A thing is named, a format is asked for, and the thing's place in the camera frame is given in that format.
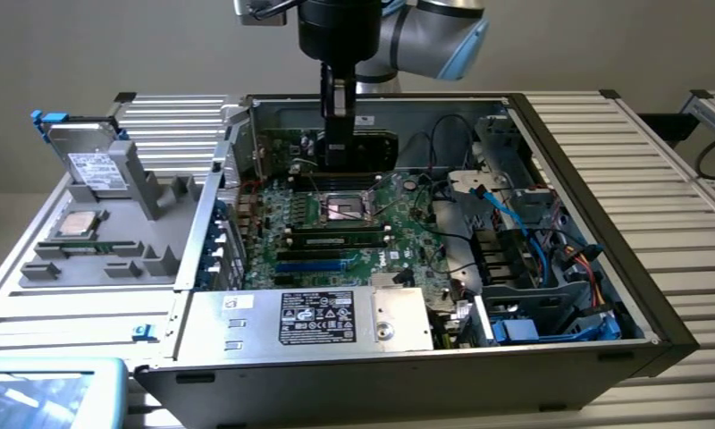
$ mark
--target warning label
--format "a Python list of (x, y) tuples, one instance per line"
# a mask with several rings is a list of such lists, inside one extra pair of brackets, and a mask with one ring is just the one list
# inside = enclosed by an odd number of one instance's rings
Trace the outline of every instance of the warning label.
[(92, 190), (125, 190), (117, 165), (108, 154), (69, 154), (73, 168)]
[(352, 292), (284, 293), (277, 340), (285, 346), (355, 342)]

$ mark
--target capacitor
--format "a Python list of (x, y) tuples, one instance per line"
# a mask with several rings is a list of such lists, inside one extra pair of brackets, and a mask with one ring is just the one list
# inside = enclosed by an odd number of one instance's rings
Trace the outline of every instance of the capacitor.
[(419, 188), (419, 184), (415, 181), (404, 181), (403, 182), (403, 189), (408, 192), (412, 192)]

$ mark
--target green circuit board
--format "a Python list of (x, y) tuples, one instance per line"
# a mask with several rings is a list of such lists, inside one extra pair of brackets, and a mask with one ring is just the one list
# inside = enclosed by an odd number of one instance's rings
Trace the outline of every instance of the green circuit board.
[[(340, 287), (372, 285), (372, 276), (376, 279), (394, 276), (404, 269), (411, 269), (416, 286), (423, 289), (431, 306), (450, 304), (440, 301), (442, 288), (450, 286), (447, 274), (432, 272), (428, 262), (436, 256), (442, 245), (440, 237), (420, 227), (410, 217), (418, 193), (423, 192), (418, 186), (414, 190), (406, 189), (407, 181), (416, 182), (418, 177), (404, 172), (388, 173), (387, 177), (370, 192), (332, 191), (332, 192), (293, 192), (284, 186), (283, 180), (268, 182), (259, 190), (257, 209), (259, 222), (252, 222), (247, 232), (247, 255), (249, 267), (245, 276), (245, 288), (291, 289), (311, 287)], [(420, 196), (422, 204), (427, 203), (426, 195)], [(327, 201), (363, 201), (371, 206), (367, 210), (375, 215), (367, 215), (362, 220), (324, 208)], [(336, 215), (339, 220), (329, 219)], [(344, 262), (339, 271), (280, 273), (276, 267), (281, 263), (279, 252), (292, 251), (291, 242), (287, 243), (287, 225), (305, 231), (327, 231), (331, 228), (351, 228), (387, 225), (390, 231), (379, 232), (384, 239), (383, 248), (347, 248), (341, 250), (340, 260)], [(356, 240), (364, 239), (371, 233), (352, 234)], [(435, 257), (434, 267), (444, 272), (448, 269), (444, 258)]]

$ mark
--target robotic arm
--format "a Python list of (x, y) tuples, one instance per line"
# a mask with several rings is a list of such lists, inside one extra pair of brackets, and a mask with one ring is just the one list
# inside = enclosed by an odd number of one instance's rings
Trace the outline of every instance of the robotic arm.
[(285, 25), (297, 8), (299, 48), (320, 65), (325, 164), (347, 162), (355, 98), (396, 83), (398, 71), (459, 80), (482, 46), (483, 0), (236, 0), (244, 25)]

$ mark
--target white wall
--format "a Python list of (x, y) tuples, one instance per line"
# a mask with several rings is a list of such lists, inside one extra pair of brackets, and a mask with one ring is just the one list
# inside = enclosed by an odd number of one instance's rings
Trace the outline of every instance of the white wall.
[[(486, 14), (468, 78), (406, 76), (406, 90), (614, 88), (651, 111), (715, 88), (715, 0), (491, 0)], [(101, 114), (121, 90), (313, 92), (317, 83), (296, 25), (241, 27), (229, 0), (0, 0), (0, 191), (48, 190), (61, 174), (34, 108)]]

